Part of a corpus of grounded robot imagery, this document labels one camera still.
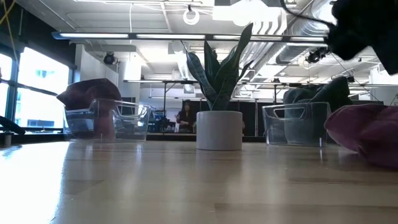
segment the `transparent storage container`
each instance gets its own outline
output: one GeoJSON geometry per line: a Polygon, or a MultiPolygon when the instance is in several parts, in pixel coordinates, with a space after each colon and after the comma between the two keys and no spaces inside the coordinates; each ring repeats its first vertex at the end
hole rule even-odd
{"type": "Polygon", "coordinates": [[[95,99],[87,109],[65,110],[63,131],[68,140],[142,142],[150,111],[147,105],[95,99]]]}
{"type": "Polygon", "coordinates": [[[267,144],[320,146],[326,144],[323,127],[330,115],[329,103],[263,106],[267,144]]]}

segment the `white pot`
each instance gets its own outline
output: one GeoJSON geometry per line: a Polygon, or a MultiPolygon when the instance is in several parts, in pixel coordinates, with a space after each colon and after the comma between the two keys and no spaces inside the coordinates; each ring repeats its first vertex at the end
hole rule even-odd
{"type": "Polygon", "coordinates": [[[197,113],[197,149],[242,150],[242,113],[202,111],[197,113]]]}

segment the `office desk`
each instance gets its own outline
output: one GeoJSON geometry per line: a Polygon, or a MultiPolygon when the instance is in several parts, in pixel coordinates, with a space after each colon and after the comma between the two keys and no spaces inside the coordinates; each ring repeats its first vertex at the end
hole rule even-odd
{"type": "Polygon", "coordinates": [[[398,175],[338,147],[54,142],[0,151],[0,223],[397,223],[398,175]]]}

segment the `woman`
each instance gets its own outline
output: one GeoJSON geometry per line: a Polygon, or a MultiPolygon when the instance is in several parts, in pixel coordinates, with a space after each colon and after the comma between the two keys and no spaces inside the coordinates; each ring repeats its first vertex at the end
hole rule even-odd
{"type": "Polygon", "coordinates": [[[176,116],[177,124],[180,124],[179,132],[192,133],[193,124],[195,123],[196,118],[196,113],[191,110],[191,103],[189,101],[186,101],[183,104],[182,110],[176,116]]]}

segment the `glass window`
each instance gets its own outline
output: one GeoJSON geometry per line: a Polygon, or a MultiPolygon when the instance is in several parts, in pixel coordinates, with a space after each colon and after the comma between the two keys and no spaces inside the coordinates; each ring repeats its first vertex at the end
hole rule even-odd
{"type": "Polygon", "coordinates": [[[68,86],[69,68],[32,49],[21,54],[18,83],[61,93],[68,86]]]}
{"type": "Polygon", "coordinates": [[[0,116],[6,116],[8,85],[0,84],[0,116]]]}
{"type": "Polygon", "coordinates": [[[0,70],[2,79],[10,80],[12,69],[12,59],[8,56],[0,54],[0,70]]]}
{"type": "Polygon", "coordinates": [[[18,88],[14,121],[21,127],[63,128],[63,105],[55,96],[18,88]]]}

